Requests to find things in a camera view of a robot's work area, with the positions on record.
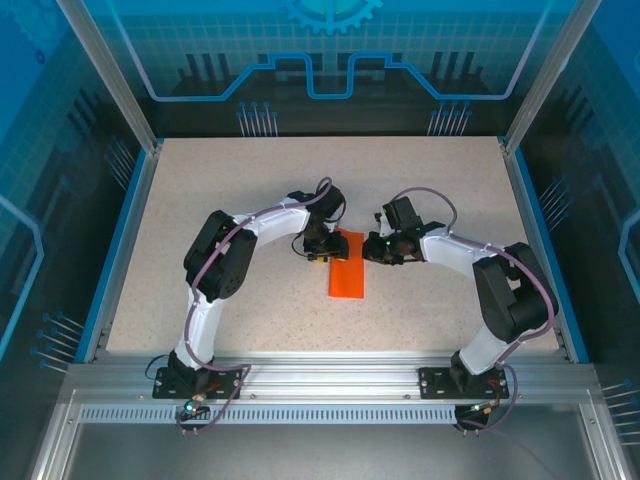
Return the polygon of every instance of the glass panel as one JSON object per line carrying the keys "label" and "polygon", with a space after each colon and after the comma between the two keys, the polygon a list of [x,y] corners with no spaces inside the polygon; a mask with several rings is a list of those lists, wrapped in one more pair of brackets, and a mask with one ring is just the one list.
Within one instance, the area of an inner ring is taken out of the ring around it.
{"label": "glass panel", "polygon": [[574,3],[87,5],[158,135],[276,136],[504,134]]}
{"label": "glass panel", "polygon": [[140,147],[55,2],[0,13],[0,471],[22,479]]}
{"label": "glass panel", "polygon": [[640,382],[639,22],[602,2],[521,146],[605,386]]}

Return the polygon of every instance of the black mounting bracket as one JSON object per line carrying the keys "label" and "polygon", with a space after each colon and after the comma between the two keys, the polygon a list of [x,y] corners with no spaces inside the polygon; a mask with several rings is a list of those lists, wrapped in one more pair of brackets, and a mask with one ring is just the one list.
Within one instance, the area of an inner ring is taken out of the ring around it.
{"label": "black mounting bracket", "polygon": [[[159,368],[156,372],[155,384],[153,386],[152,397],[158,399],[183,399],[187,400],[198,393],[205,393],[209,400],[226,400],[233,393],[233,389],[238,385],[242,377],[242,369],[231,372],[209,371],[207,387],[205,391],[194,391],[193,387],[187,385],[184,379],[169,367]],[[234,397],[240,397],[240,390]]]}
{"label": "black mounting bracket", "polygon": [[481,375],[474,375],[464,393],[451,376],[450,367],[424,367],[418,369],[418,385],[422,400],[494,400],[496,391],[489,384],[499,385],[500,399],[509,398],[509,385],[504,370],[492,368]]}

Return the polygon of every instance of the vent slot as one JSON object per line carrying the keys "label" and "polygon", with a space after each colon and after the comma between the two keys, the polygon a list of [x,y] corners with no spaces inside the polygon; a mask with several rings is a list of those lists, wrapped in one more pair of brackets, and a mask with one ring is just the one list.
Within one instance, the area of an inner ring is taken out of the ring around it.
{"label": "vent slot", "polygon": [[[221,405],[185,425],[207,423]],[[449,405],[232,405],[221,424],[411,425],[456,423]],[[81,423],[172,424],[178,405],[85,405]]]}

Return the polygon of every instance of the blue frame edge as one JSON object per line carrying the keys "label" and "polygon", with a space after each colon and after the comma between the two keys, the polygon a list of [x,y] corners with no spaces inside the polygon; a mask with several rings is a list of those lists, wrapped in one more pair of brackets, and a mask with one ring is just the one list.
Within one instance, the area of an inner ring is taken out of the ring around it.
{"label": "blue frame edge", "polygon": [[571,335],[573,348],[576,352],[576,356],[578,357],[577,361],[579,363],[589,363],[589,355],[584,345],[582,334],[580,333],[578,320],[573,310],[573,305],[571,304],[571,299],[569,298],[569,292],[567,291],[567,286],[564,283],[564,278],[562,278],[560,264],[558,263],[556,252],[553,249],[553,244],[551,243],[549,230],[547,230],[547,225],[544,223],[542,209],[540,208],[540,203],[538,203],[538,196],[536,195],[536,192],[533,188],[533,182],[531,181],[531,176],[529,175],[529,169],[527,168],[527,165],[524,161],[524,155],[522,154],[520,147],[516,149],[515,157],[518,164],[518,169],[522,174],[524,188],[526,189],[529,201],[531,202],[531,209],[535,218],[536,227],[538,228],[538,231],[540,232],[540,238],[542,239],[542,247],[544,248],[544,253],[549,260],[549,265],[551,266],[551,274],[553,275],[553,280],[556,284],[556,289],[559,297],[558,300],[560,301],[560,304],[562,305],[562,309],[564,311],[564,316],[567,321],[567,327],[569,328],[569,335]]}
{"label": "blue frame edge", "polygon": [[122,208],[120,210],[120,215],[118,216],[116,228],[113,232],[113,236],[111,237],[111,244],[109,245],[107,258],[104,261],[102,273],[100,273],[100,279],[98,280],[96,293],[93,296],[91,308],[89,309],[89,314],[87,315],[87,321],[85,322],[84,330],[82,331],[82,336],[80,337],[80,343],[73,360],[74,363],[83,363],[83,359],[85,358],[85,355],[89,350],[93,330],[96,328],[96,323],[98,321],[98,312],[100,311],[100,306],[102,305],[102,300],[104,299],[105,290],[107,288],[107,282],[109,280],[109,276],[111,275],[111,270],[115,262],[116,253],[118,251],[118,248],[120,247],[120,241],[122,239],[122,234],[124,233],[124,226],[127,223],[127,218],[129,217],[131,204],[133,202],[133,196],[140,180],[140,174],[142,173],[142,168],[144,167],[146,161],[147,152],[143,148],[141,148],[140,154],[138,155],[138,160],[136,161],[136,166],[133,169],[133,174],[131,175],[129,188],[127,189],[124,201],[122,202]]}

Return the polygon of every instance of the aluminum frame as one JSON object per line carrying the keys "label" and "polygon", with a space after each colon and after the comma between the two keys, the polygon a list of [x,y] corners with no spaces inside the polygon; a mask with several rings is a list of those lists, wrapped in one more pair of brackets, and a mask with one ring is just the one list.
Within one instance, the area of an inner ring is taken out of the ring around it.
{"label": "aluminum frame", "polygon": [[573,8],[558,38],[551,47],[542,68],[527,92],[518,113],[516,113],[509,131],[505,137],[505,145],[508,153],[515,152],[524,138],[525,133],[533,123],[546,100],[556,80],[564,70],[569,57],[582,38],[582,34],[591,23],[591,18],[596,13],[602,0],[578,0]]}
{"label": "aluminum frame", "polygon": [[107,43],[81,0],[56,0],[142,148],[154,153],[158,140]]}
{"label": "aluminum frame", "polygon": [[122,287],[124,285],[129,262],[131,261],[131,255],[133,254],[133,247],[135,245],[138,229],[140,228],[140,222],[142,221],[142,215],[144,214],[144,208],[147,203],[149,192],[151,191],[151,183],[158,165],[161,149],[162,145],[158,144],[158,147],[154,152],[147,153],[144,158],[140,178],[131,201],[122,237],[113,261],[113,268],[109,273],[102,302],[100,303],[100,308],[97,313],[95,327],[91,332],[89,347],[87,348],[84,357],[81,359],[83,362],[93,361],[95,352],[101,346],[100,340],[108,338],[108,329],[113,322],[113,318],[115,317],[116,309],[118,307],[118,301],[120,299],[120,294],[122,293]]}
{"label": "aluminum frame", "polygon": [[[515,150],[510,152],[503,147],[503,158],[507,169],[507,174],[509,175],[509,180],[511,181],[511,187],[513,188],[516,204],[518,205],[518,210],[520,211],[522,224],[524,226],[525,233],[527,234],[527,239],[529,240],[529,245],[534,251],[536,258],[540,259],[542,270],[549,280],[551,288],[557,292],[558,285],[553,276],[551,263],[549,262],[549,258],[545,252],[544,242],[542,241],[542,236],[540,234],[540,230],[538,229],[535,215],[533,213],[533,200],[530,198],[529,193],[525,188],[522,172],[520,171],[518,162],[516,160]],[[556,316],[556,327],[560,329],[562,340],[561,346],[566,350],[569,360],[571,360],[572,362],[577,362],[578,354],[576,352],[573,338],[571,337],[571,334],[569,332],[567,317],[565,316],[564,307],[561,303],[559,305],[558,315]]]}
{"label": "aluminum frame", "polygon": [[[234,402],[245,410],[273,405],[285,408],[287,405],[318,404],[340,408],[384,405],[393,409],[459,404],[419,398],[416,367],[446,365],[448,356],[444,354],[343,353],[321,357],[318,354],[274,356],[257,353],[220,360],[229,364],[249,361],[254,365],[254,373],[247,378],[241,398]],[[570,364],[561,359],[549,362],[549,358],[538,356],[519,356],[513,360],[521,387],[522,397],[517,399],[519,404],[579,405],[586,440],[591,445],[600,478],[632,478],[593,365]],[[157,409],[159,406],[180,405],[182,401],[151,398],[153,383],[144,377],[145,367],[146,359],[135,357],[71,365],[32,479],[64,478],[66,467],[72,460],[73,445],[85,406]],[[164,418],[153,422],[147,418],[130,423],[167,424],[167,421]]]}

